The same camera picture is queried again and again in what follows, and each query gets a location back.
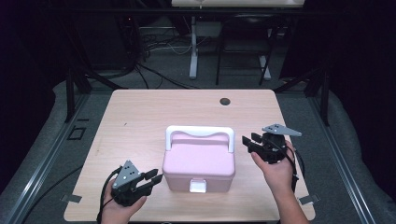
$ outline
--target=black curtain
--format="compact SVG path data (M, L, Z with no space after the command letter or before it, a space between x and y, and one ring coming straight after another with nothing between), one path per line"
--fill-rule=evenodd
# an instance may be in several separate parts
M0 3L0 190L14 176L49 117L68 49L33 0Z
M396 3L305 1L304 10L316 9L349 16L299 20L280 77L329 65L330 89L356 129L362 160L396 201Z

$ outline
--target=circular hole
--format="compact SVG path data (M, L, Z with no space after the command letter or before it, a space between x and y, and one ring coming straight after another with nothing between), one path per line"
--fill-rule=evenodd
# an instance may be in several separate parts
M229 105L229 104L231 103L231 101L230 101L230 99L228 99L228 98L221 98L221 99L220 99L220 103L221 103L222 105Z

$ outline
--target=pink toolbox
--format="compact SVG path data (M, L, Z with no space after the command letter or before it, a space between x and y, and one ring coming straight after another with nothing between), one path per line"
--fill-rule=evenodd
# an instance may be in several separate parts
M234 133L227 127L169 126L163 175L170 190L226 192L235 176Z

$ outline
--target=white desk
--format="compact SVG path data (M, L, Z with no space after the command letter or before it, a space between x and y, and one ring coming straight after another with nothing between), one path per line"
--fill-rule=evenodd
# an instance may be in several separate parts
M173 7L302 7L304 0L172 0Z
M172 0L172 7L303 7L304 0ZM191 64L190 79L196 79L198 67L198 48L196 46L196 22L191 20ZM265 59L260 57L262 66ZM269 70L264 79L271 79Z
M222 105L221 98L230 99ZM242 144L242 135L262 126L285 124L276 96L266 90L124 90L114 91L73 191L79 203L69 203L67 221L94 221L102 186L110 173L131 160L141 172L162 172L165 130L169 125L231 127L235 132L235 177L226 193L171 191L163 178L132 221L247 222L278 220L274 197ZM295 195L308 195L300 167ZM312 204L302 205L308 219Z

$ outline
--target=human hand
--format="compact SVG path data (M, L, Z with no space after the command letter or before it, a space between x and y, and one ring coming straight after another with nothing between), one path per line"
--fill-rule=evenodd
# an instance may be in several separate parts
M111 196L111 186L113 185L116 179L112 179L108 182L105 191L105 198L103 204L106 204L103 208L102 212L102 223L107 224L126 224L129 222L129 219L133 214L135 214L146 202L147 196L141 197L137 202L132 204L131 206L124 207L120 204L117 204Z
M286 141L286 146L293 150L293 152L289 149L287 150L288 156L293 160L294 147L289 141ZM265 181L273 194L282 194L291 190L293 169L288 159L285 158L279 163L268 164L256 152L251 152L250 154L256 165L262 170Z

